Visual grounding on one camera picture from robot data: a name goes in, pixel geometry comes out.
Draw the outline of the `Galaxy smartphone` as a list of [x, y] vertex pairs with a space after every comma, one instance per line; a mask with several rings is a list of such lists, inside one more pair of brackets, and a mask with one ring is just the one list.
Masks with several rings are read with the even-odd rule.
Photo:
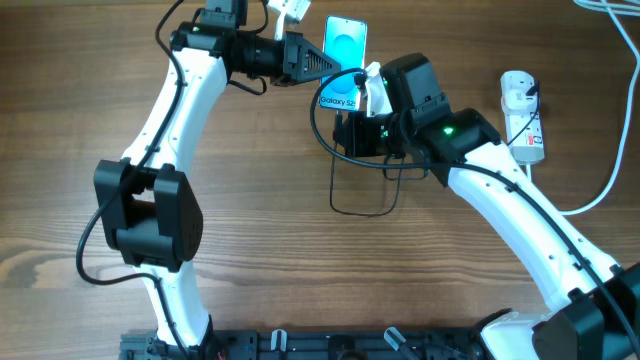
[[[340, 64], [342, 70], [363, 68], [367, 30], [367, 24], [362, 20], [329, 15], [323, 50]], [[350, 73], [333, 80], [321, 91], [319, 105], [334, 110], [357, 111], [361, 95], [354, 76], [355, 73]]]

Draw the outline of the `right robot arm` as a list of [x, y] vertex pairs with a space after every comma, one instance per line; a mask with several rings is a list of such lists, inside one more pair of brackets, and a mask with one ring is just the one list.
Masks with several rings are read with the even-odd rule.
[[583, 236], [524, 174], [476, 110], [453, 111], [429, 60], [409, 54], [343, 77], [383, 105], [337, 124], [333, 153], [380, 170], [433, 174], [478, 211], [534, 280], [543, 313], [505, 310], [476, 333], [493, 359], [623, 359], [639, 352], [639, 270]]

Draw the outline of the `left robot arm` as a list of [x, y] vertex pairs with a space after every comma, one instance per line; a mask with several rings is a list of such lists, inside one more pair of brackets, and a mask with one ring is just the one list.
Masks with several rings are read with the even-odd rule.
[[210, 1], [162, 45], [169, 67], [159, 97], [135, 141], [94, 173], [99, 203], [92, 222], [134, 269], [149, 293], [157, 330], [125, 337], [122, 357], [212, 359], [221, 349], [196, 283], [193, 260], [203, 214], [189, 173], [209, 113], [233, 73], [264, 86], [295, 86], [337, 73], [337, 61], [286, 23], [300, 21], [305, 1], [267, 1], [278, 13], [273, 37], [246, 26], [243, 1]]

